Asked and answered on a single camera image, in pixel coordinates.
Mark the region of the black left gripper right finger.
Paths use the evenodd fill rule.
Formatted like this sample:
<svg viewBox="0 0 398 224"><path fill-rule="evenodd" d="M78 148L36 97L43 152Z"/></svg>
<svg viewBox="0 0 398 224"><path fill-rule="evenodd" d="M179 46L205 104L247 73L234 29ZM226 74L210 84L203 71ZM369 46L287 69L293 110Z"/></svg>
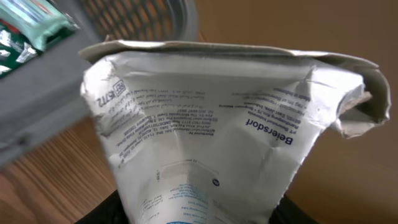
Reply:
<svg viewBox="0 0 398 224"><path fill-rule="evenodd" d="M272 212L269 224L318 224L291 199L284 197Z"/></svg>

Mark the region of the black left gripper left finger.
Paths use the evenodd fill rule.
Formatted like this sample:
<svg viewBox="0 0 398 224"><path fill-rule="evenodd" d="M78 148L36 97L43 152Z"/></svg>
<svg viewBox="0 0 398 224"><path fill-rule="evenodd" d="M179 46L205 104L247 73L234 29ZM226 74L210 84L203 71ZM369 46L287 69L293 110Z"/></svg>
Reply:
<svg viewBox="0 0 398 224"><path fill-rule="evenodd" d="M75 224L129 224L118 191L115 190Z"/></svg>

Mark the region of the white carton box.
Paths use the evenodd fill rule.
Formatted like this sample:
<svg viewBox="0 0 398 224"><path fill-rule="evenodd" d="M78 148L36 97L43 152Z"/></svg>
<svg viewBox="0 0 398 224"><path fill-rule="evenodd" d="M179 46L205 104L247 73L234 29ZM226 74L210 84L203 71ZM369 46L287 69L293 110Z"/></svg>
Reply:
<svg viewBox="0 0 398 224"><path fill-rule="evenodd" d="M131 223L267 223L319 135L389 119L377 64L333 52L113 40L80 87Z"/></svg>

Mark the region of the mint wet wipes pack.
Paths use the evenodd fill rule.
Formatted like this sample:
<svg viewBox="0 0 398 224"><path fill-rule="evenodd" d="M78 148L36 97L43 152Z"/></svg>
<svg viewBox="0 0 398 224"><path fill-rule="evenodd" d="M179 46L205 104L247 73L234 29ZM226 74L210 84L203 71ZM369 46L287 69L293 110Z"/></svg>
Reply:
<svg viewBox="0 0 398 224"><path fill-rule="evenodd" d="M62 29L76 30L70 16L47 0L1 0L1 19L19 30L40 51Z"/></svg>

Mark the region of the green 3M gloves package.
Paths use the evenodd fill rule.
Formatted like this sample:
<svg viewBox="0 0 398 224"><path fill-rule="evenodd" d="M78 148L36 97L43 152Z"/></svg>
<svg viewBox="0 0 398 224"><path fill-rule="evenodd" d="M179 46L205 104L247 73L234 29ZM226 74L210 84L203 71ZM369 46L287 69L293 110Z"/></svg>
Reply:
<svg viewBox="0 0 398 224"><path fill-rule="evenodd" d="M1 78L37 57L39 53L19 30L1 19Z"/></svg>

